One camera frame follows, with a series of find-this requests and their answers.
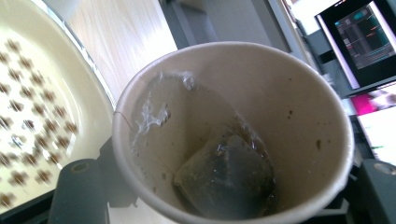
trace black object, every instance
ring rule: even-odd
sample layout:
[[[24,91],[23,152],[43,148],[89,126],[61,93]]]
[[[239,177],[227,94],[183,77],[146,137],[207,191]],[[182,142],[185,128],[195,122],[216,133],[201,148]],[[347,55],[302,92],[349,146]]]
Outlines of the black object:
[[[396,166],[366,160],[361,165],[357,182],[373,223],[396,223]]]
[[[45,224],[50,212],[54,190],[45,193],[28,203],[15,207],[0,216],[1,224],[30,223]]]
[[[96,160],[71,162],[60,173],[49,224],[66,223],[109,223],[107,199]]]

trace desk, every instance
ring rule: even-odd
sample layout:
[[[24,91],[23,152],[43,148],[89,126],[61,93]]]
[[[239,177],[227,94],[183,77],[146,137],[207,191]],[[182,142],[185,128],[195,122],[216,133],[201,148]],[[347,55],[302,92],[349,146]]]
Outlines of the desk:
[[[80,0],[68,24],[116,101],[139,70],[177,50],[158,0]],[[136,205],[109,208],[110,222],[174,223],[140,200]]]

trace tea bag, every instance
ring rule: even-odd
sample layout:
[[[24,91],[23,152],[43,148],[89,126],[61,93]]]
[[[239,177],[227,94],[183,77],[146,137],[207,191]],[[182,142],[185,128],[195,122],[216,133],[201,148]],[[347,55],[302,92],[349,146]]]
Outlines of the tea bag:
[[[204,217],[217,219],[261,215],[274,189],[267,158],[225,126],[212,131],[179,168],[174,183]]]

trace cup rim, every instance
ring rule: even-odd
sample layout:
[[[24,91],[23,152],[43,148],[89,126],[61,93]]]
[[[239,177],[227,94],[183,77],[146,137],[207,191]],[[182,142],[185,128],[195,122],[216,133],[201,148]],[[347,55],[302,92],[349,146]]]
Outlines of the cup rim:
[[[164,202],[161,198],[157,197],[153,192],[149,189],[146,189],[142,183],[138,180],[137,176],[134,174],[134,171],[131,170],[130,165],[128,164],[127,157],[124,156],[123,149],[128,147],[124,143],[122,143],[120,139],[120,134],[114,134],[120,128],[120,126],[125,125],[127,123],[125,117],[122,115],[122,111],[126,105],[132,105],[131,101],[135,101],[128,93],[134,88],[135,84],[138,82],[138,79],[145,74],[147,70],[151,67],[156,66],[158,63],[167,60],[168,58],[175,57],[176,55],[182,54],[186,51],[192,51],[196,49],[204,49],[204,48],[228,48],[228,47],[251,47],[251,48],[259,48],[266,51],[271,51],[274,54],[278,54],[281,57],[284,57],[285,60],[297,63],[300,66],[306,67],[307,71],[309,70],[310,75],[317,79],[321,79],[318,73],[312,69],[309,65],[300,62],[295,59],[291,55],[286,52],[283,52],[279,49],[273,49],[271,47],[263,46],[255,43],[248,42],[238,42],[238,41],[226,41],[226,42],[214,42],[214,43],[206,43],[201,45],[196,45],[192,47],[188,47],[185,49],[180,49],[169,54],[162,56],[161,58],[155,60],[154,62],[147,65],[140,72],[138,72],[128,83],[127,87],[123,91],[120,96],[119,102],[116,107],[116,112],[113,118],[113,148],[116,157],[117,164],[120,168],[120,171],[130,186],[132,190],[135,191],[135,194],[141,198],[145,203],[147,203],[154,210],[159,213],[165,215],[166,217],[170,217],[171,219],[181,222],[181,223],[215,223],[215,224],[225,224],[225,223],[245,223],[245,224],[258,224],[262,223],[265,220],[265,223],[273,223],[273,224],[284,224],[284,223],[297,223],[304,221],[313,217],[317,212],[319,212],[322,208],[324,208],[331,200],[345,187],[347,184],[347,177],[349,175],[350,169],[353,164],[353,134],[352,127],[350,122],[347,119],[347,115],[345,114],[341,103],[338,101],[338,108],[340,114],[345,114],[342,119],[343,131],[347,133],[346,136],[346,149],[343,151],[345,154],[346,161],[342,163],[340,167],[338,167],[338,171],[333,175],[333,185],[330,185],[321,190],[318,194],[314,195],[309,200],[301,203],[297,206],[294,206],[285,211],[266,216],[266,217],[257,217],[253,219],[245,219],[245,220],[213,220],[205,217],[198,217],[196,215],[189,214],[187,212],[181,211],[174,206]],[[331,87],[326,86],[324,89],[327,93],[331,94],[333,98],[338,98],[335,92],[331,89]]]

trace computer screen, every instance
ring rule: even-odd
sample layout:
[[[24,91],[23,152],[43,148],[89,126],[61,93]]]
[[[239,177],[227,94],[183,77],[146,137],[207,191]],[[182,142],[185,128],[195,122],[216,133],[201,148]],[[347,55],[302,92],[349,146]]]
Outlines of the computer screen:
[[[375,158],[396,165],[396,82],[350,100]]]
[[[342,0],[316,19],[351,89],[396,77],[396,15],[387,0]]]

